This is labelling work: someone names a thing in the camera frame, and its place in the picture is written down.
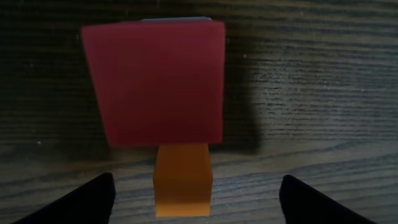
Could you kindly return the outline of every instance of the orange block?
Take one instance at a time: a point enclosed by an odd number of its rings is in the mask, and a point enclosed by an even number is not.
[[[207,144],[159,146],[154,174],[157,217],[210,215],[212,186]]]

